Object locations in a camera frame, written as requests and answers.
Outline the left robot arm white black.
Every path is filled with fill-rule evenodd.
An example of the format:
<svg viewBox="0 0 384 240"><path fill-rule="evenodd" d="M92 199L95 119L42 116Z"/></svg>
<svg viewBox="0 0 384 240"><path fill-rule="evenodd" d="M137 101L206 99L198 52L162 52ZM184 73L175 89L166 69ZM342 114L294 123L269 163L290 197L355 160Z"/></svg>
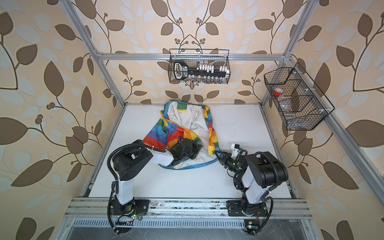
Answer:
<svg viewBox="0 0 384 240"><path fill-rule="evenodd" d="M157 149L136 140L115 149L108 157L107 166L114 177L108 210L132 216L138 212L133 187L134 178L148 164L174 167L183 160L195 159L202 145L182 138L169 150Z"/></svg>

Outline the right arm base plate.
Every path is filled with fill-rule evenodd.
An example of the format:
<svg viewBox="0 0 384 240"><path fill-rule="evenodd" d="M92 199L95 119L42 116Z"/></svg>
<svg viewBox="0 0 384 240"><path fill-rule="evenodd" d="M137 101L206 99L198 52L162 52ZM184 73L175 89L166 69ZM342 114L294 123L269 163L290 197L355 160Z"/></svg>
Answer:
<svg viewBox="0 0 384 240"><path fill-rule="evenodd" d="M228 215L230 217L266 217L268 208L266 203L245 205L240 200L229 200L226 202Z"/></svg>

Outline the rainbow coloured jacket white lining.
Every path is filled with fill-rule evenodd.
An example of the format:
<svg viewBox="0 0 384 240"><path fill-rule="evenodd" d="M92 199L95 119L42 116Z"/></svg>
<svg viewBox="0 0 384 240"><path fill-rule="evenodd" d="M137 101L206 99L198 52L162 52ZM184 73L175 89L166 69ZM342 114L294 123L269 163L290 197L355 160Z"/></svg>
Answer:
<svg viewBox="0 0 384 240"><path fill-rule="evenodd" d="M156 149L171 149L179 140L189 139L201 146L194 159L181 160L170 170L189 170L209 166L218 161L219 141L213 128L213 117L206 105L194 105L171 100L164 105L161 117L143 142Z"/></svg>

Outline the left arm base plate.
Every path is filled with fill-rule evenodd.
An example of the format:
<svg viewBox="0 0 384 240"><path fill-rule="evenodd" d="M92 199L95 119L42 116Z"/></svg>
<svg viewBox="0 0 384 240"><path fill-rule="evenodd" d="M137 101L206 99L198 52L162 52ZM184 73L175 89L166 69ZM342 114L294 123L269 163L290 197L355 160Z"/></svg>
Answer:
<svg viewBox="0 0 384 240"><path fill-rule="evenodd" d="M133 199L127 204L122 205L116 198L113 198L109 203L108 210L114 216L121 215L141 215L146 214L149 209L149 200Z"/></svg>

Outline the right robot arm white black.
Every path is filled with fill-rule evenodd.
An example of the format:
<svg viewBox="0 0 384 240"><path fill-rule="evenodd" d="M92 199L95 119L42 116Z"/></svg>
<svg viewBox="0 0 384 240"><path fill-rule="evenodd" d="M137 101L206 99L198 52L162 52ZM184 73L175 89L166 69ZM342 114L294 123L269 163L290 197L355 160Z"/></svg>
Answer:
<svg viewBox="0 0 384 240"><path fill-rule="evenodd" d="M249 154L241 149L227 153L214 151L220 164L232 172L236 190L243 193L237 204L227 202L230 211L245 216L253 216L260 212L269 213L267 201L273 201L270 193L288 180L288 171L270 152Z"/></svg>

